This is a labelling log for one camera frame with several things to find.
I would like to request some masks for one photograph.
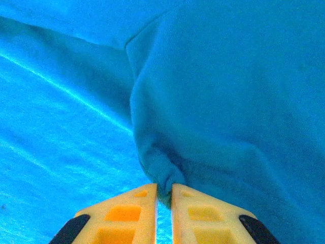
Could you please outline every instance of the fleece blanket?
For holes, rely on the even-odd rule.
[[[325,243],[324,13],[313,0],[4,0],[0,89],[15,74],[101,101],[166,206],[185,184],[281,243]]]

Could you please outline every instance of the yellow plastic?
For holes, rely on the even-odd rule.
[[[190,187],[173,184],[174,244],[256,244],[239,215],[256,219],[249,211]]]
[[[148,184],[76,213],[90,219],[73,244],[156,243],[157,184]]]

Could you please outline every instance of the blue fleece fabric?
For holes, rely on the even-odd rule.
[[[105,102],[164,204],[186,184],[281,243],[323,244],[324,13],[319,0],[6,0],[0,76]]]

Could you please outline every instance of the textured fabric surface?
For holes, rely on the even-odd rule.
[[[325,3],[54,2],[0,4],[4,82],[103,102],[167,206],[186,184],[325,242]]]

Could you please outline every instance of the blue cloth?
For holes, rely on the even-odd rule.
[[[324,13],[310,0],[7,0],[0,76],[103,101],[164,204],[186,184],[281,243],[320,244]]]

